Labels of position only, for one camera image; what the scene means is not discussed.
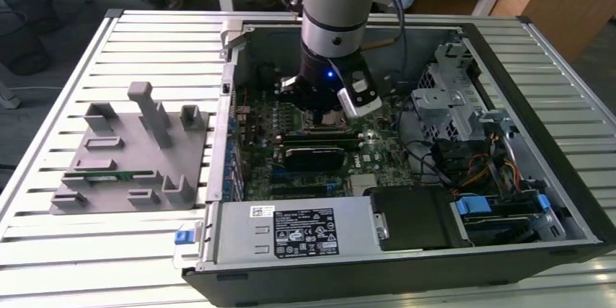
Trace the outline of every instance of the sticker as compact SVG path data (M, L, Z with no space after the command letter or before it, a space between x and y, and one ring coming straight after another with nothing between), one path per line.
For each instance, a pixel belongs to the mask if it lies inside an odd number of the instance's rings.
M279 259L339 254L333 208L277 211L274 230L275 255Z
M274 216L275 206L251 206L251 218Z

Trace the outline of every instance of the small circuit board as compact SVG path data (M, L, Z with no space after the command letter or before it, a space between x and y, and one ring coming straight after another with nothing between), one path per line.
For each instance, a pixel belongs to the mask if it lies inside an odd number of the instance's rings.
M245 200L354 196L362 195L370 185L414 184L394 127L397 110L389 102L359 119L347 119L342 111L331 111L317 126L310 113L281 103L274 93L257 93L239 95L245 105L237 108ZM321 151L319 157L325 157L325 151L331 152L323 162L315 163L315 151ZM297 164L291 168L295 162L329 167L338 160L342 165L337 170L305 170Z

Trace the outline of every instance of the metal grating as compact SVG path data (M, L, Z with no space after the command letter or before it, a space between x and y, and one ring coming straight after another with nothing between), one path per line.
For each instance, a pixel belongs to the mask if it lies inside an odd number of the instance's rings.
M425 132L425 138L431 139L433 142L437 142L442 132L437 126L431 126Z
M171 263L174 231L187 221L202 219L203 209L89 216L51 216L47 209L51 191L86 129L82 116L89 102L113 100L118 110L135 112L137 107L127 102L119 87L146 80L158 87L154 97L165 100L167 110L178 110L183 100L193 100L203 110L217 112L225 63L217 60L215 53L221 49L222 21L227 18L293 19L287 14L269 13L227 16L131 11L121 20L106 19L15 178L0 195L3 308L211 307ZM397 21L394 16L374 18ZM579 77L546 53L549 46L538 42L538 34L507 18L409 19L477 23L602 206L616 220L615 124ZM487 91L499 104L490 86ZM210 127L215 125L217 116L210 119ZM213 131L207 143L215 144ZM211 153L211 147L206 148L205 164L210 163ZM202 172L205 184L209 169L205 167ZM587 263L559 266L513 285L294 306L423 307L439 302L447 307L607 307L616 297L615 272L614 256L605 256Z
M446 132L447 132L447 137L450 141L458 141L459 140L459 129L455 127L454 120L450 121L447 127L446 127Z
M433 76L433 74L430 73L429 70L425 71L425 74L422 75L422 79L421 79L421 83L418 85L419 88L435 88L437 87L437 81L435 81L435 78Z

